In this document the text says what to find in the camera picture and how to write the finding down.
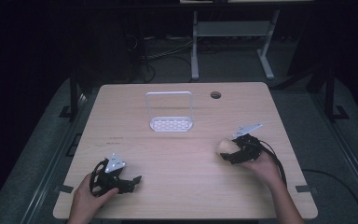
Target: cable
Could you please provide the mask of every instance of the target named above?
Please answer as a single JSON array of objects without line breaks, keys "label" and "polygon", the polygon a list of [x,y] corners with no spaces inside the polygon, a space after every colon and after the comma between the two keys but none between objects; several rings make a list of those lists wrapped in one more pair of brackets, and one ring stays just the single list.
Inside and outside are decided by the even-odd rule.
[{"label": "cable", "polygon": [[330,175],[329,173],[326,173],[324,171],[318,171],[318,170],[312,170],[312,169],[301,169],[303,172],[311,172],[311,173],[317,173],[317,174],[322,174],[322,175],[327,175],[330,176],[331,178],[335,179],[338,183],[340,183],[342,186],[344,186],[348,192],[351,194],[351,196],[353,197],[353,199],[356,201],[357,206],[358,206],[358,198],[356,197],[356,195],[354,194],[354,192],[351,190],[351,188],[345,184],[342,180],[338,179],[337,177]]}]

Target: black device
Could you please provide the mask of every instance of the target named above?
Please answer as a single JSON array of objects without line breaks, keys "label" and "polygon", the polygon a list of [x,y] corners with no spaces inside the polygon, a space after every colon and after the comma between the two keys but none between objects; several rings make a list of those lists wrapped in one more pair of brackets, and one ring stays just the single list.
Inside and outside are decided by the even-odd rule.
[{"label": "black device", "polygon": [[258,140],[256,137],[253,137],[248,133],[246,135],[239,136],[232,141],[238,146],[240,150],[231,154],[220,153],[220,156],[223,158],[223,160],[229,161],[231,162],[231,164],[257,160],[261,152],[265,151],[277,164],[281,173],[282,181],[287,186],[286,175],[284,174],[282,163],[278,160],[278,157],[275,155],[271,147],[271,150],[268,150],[266,147],[263,146],[263,144],[261,144],[263,141]]},{"label": "black device", "polygon": [[[105,159],[98,163],[95,167],[94,171],[91,174],[91,180],[89,182],[89,190],[92,195],[95,197],[100,197],[104,195],[108,190],[113,188],[118,188],[118,194],[122,193],[133,193],[135,186],[141,182],[142,176],[139,175],[133,180],[123,180],[120,179],[119,176],[123,171],[124,167],[113,170],[112,172],[106,172],[106,168],[109,160]],[[98,191],[93,191],[96,187],[100,187],[101,189]]]}]

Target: table top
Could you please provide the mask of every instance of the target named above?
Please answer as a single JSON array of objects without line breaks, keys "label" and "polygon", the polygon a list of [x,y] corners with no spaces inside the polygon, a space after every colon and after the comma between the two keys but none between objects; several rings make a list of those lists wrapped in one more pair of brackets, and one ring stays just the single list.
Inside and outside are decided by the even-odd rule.
[{"label": "table top", "polygon": [[[156,133],[145,94],[190,91],[193,127]],[[211,97],[218,91],[219,99]],[[241,125],[262,123],[251,133],[271,145],[281,160],[288,190],[303,218],[318,211],[287,133],[264,83],[130,84],[101,87],[64,181],[76,188],[99,161],[116,153],[127,163],[120,175],[142,176],[133,193],[116,195],[96,215],[117,219],[261,219],[275,217],[269,190],[248,170],[215,153]],[[53,214],[68,218],[73,193],[61,192]]]}]

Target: human hand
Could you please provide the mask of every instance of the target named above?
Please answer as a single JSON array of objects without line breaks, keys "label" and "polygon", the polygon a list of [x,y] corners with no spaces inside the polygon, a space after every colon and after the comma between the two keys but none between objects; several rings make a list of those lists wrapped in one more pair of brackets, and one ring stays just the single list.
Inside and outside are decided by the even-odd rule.
[{"label": "human hand", "polygon": [[277,165],[270,155],[264,151],[261,152],[256,160],[246,161],[239,165],[252,170],[269,188],[282,182]]},{"label": "human hand", "polygon": [[110,189],[96,198],[90,192],[91,174],[86,175],[74,193],[68,224],[87,224],[109,199],[118,193],[118,188]]}]

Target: robotic hand device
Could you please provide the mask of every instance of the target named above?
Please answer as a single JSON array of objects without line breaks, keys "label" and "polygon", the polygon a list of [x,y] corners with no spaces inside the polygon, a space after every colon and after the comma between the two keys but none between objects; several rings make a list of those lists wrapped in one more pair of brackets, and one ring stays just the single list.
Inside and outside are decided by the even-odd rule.
[{"label": "robotic hand device", "polygon": [[[231,162],[231,164],[242,163],[245,161],[257,160],[262,151],[265,151],[277,164],[279,171],[281,173],[281,178],[283,183],[287,186],[286,183],[286,175],[284,174],[283,166],[281,162],[278,160],[278,157],[275,155],[272,148],[266,142],[258,140],[256,137],[251,136],[250,134],[238,136],[236,139],[233,139],[239,151],[233,153],[222,152],[219,153],[220,156],[225,161]],[[268,150],[261,143],[266,144],[271,150]]]},{"label": "robotic hand device", "polygon": [[[133,193],[135,186],[139,184],[142,176],[139,175],[133,180],[123,180],[119,176],[124,169],[126,163],[113,153],[110,160],[105,159],[98,163],[94,171],[91,174],[91,181],[89,182],[89,190],[95,197],[104,195],[108,190],[118,188],[118,193]],[[98,191],[94,191],[94,188],[100,187]]]}]

